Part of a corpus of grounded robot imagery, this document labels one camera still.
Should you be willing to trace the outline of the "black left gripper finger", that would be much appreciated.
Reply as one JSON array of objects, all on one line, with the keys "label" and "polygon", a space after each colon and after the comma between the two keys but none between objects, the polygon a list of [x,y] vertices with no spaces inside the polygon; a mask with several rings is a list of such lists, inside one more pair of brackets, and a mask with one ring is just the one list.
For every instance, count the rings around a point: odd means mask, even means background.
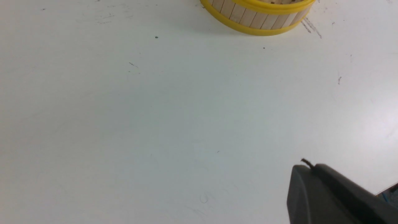
[{"label": "black left gripper finger", "polygon": [[287,209],[291,224],[396,224],[398,210],[326,164],[294,165]]}]

